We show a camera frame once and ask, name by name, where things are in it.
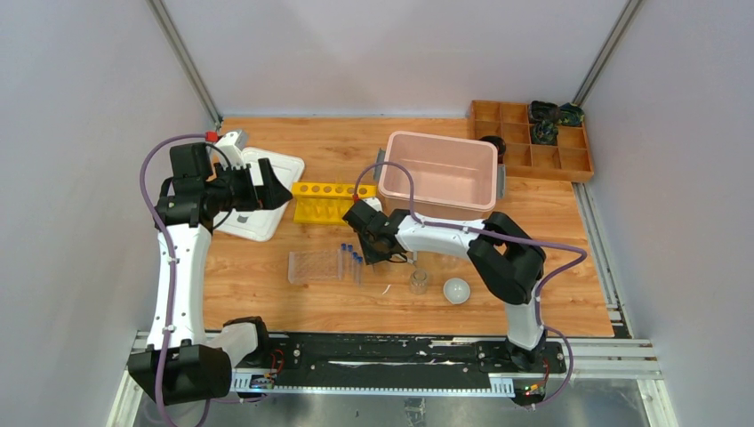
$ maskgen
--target dark object in organizer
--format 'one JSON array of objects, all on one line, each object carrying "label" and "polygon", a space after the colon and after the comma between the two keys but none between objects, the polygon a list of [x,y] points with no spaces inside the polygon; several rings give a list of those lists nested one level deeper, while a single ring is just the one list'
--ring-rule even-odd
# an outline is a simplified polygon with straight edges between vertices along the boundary
[{"label": "dark object in organizer", "polygon": [[542,120],[532,126],[532,144],[557,145],[557,125],[550,120]]},{"label": "dark object in organizer", "polygon": [[557,123],[561,126],[579,127],[584,123],[584,110],[572,102],[563,104],[560,106]]},{"label": "dark object in organizer", "polygon": [[552,102],[532,101],[526,110],[529,123],[540,123],[543,120],[557,122],[557,118],[560,116],[560,108]]},{"label": "dark object in organizer", "polygon": [[505,141],[497,135],[483,136],[479,140],[489,142],[497,148],[497,163],[498,165],[502,165],[502,158],[505,155]]}]

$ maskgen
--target gray wall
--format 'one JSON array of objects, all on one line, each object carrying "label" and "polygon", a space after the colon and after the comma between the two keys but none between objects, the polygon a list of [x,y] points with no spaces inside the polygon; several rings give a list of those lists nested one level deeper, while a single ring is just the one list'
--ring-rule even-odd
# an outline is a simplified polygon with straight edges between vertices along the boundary
[{"label": "gray wall", "polygon": [[625,0],[168,0],[225,115],[569,101]]},{"label": "gray wall", "polygon": [[586,102],[590,184],[683,426],[754,416],[754,4],[648,1]]},{"label": "gray wall", "polygon": [[154,309],[141,160],[208,120],[144,1],[0,2],[0,57],[0,425],[99,427]]}]

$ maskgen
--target white tray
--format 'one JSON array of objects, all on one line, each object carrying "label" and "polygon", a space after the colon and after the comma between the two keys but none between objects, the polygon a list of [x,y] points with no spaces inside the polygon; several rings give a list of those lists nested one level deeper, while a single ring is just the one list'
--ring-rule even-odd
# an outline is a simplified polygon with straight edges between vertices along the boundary
[{"label": "white tray", "polygon": [[[298,157],[285,156],[283,154],[273,153],[264,149],[246,148],[241,151],[244,161],[252,166],[252,180],[254,185],[261,185],[261,175],[259,172],[260,158],[268,158],[275,171],[277,179],[287,189],[291,189],[294,182],[301,179],[304,173],[304,161]],[[277,230],[280,219],[283,218],[288,204],[279,207],[274,211],[255,211],[255,212],[236,212],[234,209],[230,217],[217,230],[223,231],[240,238],[248,238],[257,242],[266,242],[272,238]],[[220,212],[214,218],[214,223],[220,222],[227,212]]]}]

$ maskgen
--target pink plastic bin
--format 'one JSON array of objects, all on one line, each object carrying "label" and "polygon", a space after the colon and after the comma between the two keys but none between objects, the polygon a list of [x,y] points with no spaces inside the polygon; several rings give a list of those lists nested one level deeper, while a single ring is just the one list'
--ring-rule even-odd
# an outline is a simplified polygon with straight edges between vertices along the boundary
[{"label": "pink plastic bin", "polygon": [[[398,131],[385,160],[404,166],[414,183],[419,214],[450,220],[485,218],[497,201],[497,153],[489,142]],[[378,185],[386,212],[408,209],[408,178],[383,166]]]}]

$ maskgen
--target wooden organizer tray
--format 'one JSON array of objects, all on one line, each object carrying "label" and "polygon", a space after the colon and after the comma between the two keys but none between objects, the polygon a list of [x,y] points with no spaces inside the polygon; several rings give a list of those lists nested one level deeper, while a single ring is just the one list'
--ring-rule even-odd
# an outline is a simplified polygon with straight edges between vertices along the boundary
[{"label": "wooden organizer tray", "polygon": [[505,141],[502,162],[508,176],[586,182],[594,175],[586,124],[558,126],[557,145],[532,144],[528,104],[472,101],[469,138],[497,135]]}]

